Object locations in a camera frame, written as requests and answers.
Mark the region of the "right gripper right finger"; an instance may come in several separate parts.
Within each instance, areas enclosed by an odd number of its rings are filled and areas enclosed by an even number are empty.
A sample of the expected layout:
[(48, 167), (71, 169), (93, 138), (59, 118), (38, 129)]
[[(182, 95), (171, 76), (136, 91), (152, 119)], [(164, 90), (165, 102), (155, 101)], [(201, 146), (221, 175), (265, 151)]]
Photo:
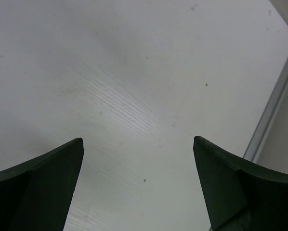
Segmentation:
[(214, 231), (288, 231), (288, 174), (194, 138), (196, 168)]

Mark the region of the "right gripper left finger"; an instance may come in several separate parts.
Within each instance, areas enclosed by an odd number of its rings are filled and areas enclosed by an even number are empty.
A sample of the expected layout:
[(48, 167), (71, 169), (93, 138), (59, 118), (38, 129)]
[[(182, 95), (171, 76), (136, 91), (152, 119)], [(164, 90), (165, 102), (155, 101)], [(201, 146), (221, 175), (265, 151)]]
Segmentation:
[(76, 138), (0, 171), (0, 231), (62, 231), (83, 157)]

